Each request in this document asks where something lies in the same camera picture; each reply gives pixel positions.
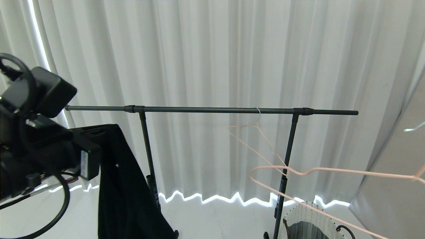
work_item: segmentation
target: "black garment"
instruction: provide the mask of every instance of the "black garment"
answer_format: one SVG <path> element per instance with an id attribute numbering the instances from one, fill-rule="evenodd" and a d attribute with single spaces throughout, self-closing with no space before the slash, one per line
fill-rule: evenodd
<path id="1" fill-rule="evenodd" d="M 174 239 L 118 125 L 105 125 L 99 192 L 99 239 Z"/>

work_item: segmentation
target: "vertical rack post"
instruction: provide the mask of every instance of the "vertical rack post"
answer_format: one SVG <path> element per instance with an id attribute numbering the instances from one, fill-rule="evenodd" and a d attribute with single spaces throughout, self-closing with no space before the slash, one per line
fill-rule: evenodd
<path id="1" fill-rule="evenodd" d="M 298 117 L 299 117 L 299 114 L 293 114 L 292 115 L 291 131 L 289 133 L 288 146 L 286 148 L 286 155 L 285 155 L 285 165 L 289 165 L 289 159 L 291 157 L 292 145 L 294 144 L 295 130 L 297 128 Z M 288 170 L 286 168 L 284 168 L 282 170 L 282 172 L 284 174 L 286 174 L 288 172 Z M 282 193 L 285 193 L 286 192 L 286 185 L 288 183 L 287 177 L 285 175 L 282 175 L 280 182 L 281 183 L 280 183 L 279 191 L 282 192 Z M 279 227 L 280 227 L 281 218 L 282 218 L 283 200 L 284 200 L 284 197 L 279 195 L 278 196 L 278 202 L 277 202 L 276 208 L 275 208 L 276 223 L 275 223 L 275 231 L 273 233 L 273 239 L 278 238 Z"/>
<path id="2" fill-rule="evenodd" d="M 155 169 L 153 168 L 152 151 L 150 149 L 149 134 L 147 132 L 145 111 L 140 112 L 139 117 L 140 117 L 140 122 L 142 123 L 143 139 L 145 142 L 144 146 L 146 148 L 147 162 L 149 164 L 149 171 L 150 171 L 150 175 L 146 176 L 146 181 L 147 181 L 147 184 L 149 185 L 152 195 L 154 196 L 154 200 L 156 204 L 158 205 L 158 208 L 161 209 L 161 204 L 159 203 L 159 197 L 158 197 L 158 188 L 156 186 Z"/>

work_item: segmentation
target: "marble floor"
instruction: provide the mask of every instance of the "marble floor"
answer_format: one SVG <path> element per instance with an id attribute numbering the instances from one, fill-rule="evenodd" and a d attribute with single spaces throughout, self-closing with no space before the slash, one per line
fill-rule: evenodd
<path id="1" fill-rule="evenodd" d="M 65 216 L 41 239 L 97 238 L 97 202 L 99 190 L 75 187 Z M 0 237 L 24 236 L 46 225 L 62 205 L 63 193 L 44 192 L 0 211 Z M 202 202 L 200 197 L 184 200 L 176 195 L 172 200 L 160 196 L 161 210 L 180 239 L 262 239 L 264 231 L 272 235 L 275 225 L 274 207 L 252 203 L 243 205 L 238 199 L 232 203 L 220 199 Z M 269 205 L 275 205 L 272 198 Z M 325 211 L 360 225 L 347 206 L 333 205 Z M 357 239 L 371 239 L 353 230 Z"/>

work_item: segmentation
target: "curtain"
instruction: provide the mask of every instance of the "curtain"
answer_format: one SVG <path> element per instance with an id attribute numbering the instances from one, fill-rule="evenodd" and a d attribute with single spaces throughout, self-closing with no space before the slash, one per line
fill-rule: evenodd
<path id="1" fill-rule="evenodd" d="M 358 110 L 358 116 L 300 117 L 290 161 L 299 171 L 367 169 L 410 97 L 413 71 L 423 67 L 417 65 L 423 1 L 33 2 L 50 69 L 78 88 L 70 105 Z M 147 174 L 137 114 L 65 114 L 71 128 L 119 124 Z M 270 192 L 248 179 L 253 167 L 267 163 L 227 133 L 229 125 L 258 118 L 147 113 L 159 191 L 203 199 L 239 192 L 244 201 L 268 201 Z M 291 116 L 263 114 L 258 122 L 284 157 Z M 255 129 L 234 133 L 282 164 Z M 254 176 L 279 187 L 276 171 Z M 290 175 L 287 192 L 349 202 L 361 181 Z"/>

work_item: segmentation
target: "black clothes rack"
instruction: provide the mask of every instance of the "black clothes rack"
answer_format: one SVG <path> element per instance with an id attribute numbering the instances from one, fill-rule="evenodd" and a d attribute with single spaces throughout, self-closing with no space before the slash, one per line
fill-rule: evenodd
<path id="1" fill-rule="evenodd" d="M 149 135 L 147 133 L 146 124 L 146 112 L 181 112 L 181 113 L 225 113 L 225 114 L 292 114 L 291 131 L 289 133 L 288 145 L 286 148 L 285 164 L 289 165 L 289 159 L 291 157 L 292 144 L 294 143 L 295 129 L 297 127 L 298 118 L 300 115 L 312 115 L 312 114 L 328 114 L 328 115 L 358 115 L 358 111 L 348 110 L 316 110 L 311 108 L 215 108 L 215 107 L 157 107 L 157 106 L 139 106 L 139 105 L 127 105 L 127 106 L 66 106 L 67 111 L 125 111 L 128 113 L 138 113 L 140 121 L 142 123 L 144 145 L 146 147 L 147 160 L 149 163 L 150 175 L 146 177 L 147 183 L 155 196 L 155 201 L 159 208 L 158 188 L 156 186 L 155 171 L 153 169 L 152 152 L 150 149 Z M 285 193 L 286 184 L 288 179 L 285 175 L 282 175 L 280 179 L 279 191 Z M 279 226 L 282 218 L 284 198 L 279 195 L 278 201 L 275 208 L 275 231 L 273 233 L 273 239 L 278 238 Z M 269 239 L 269 234 L 264 233 L 263 239 Z"/>

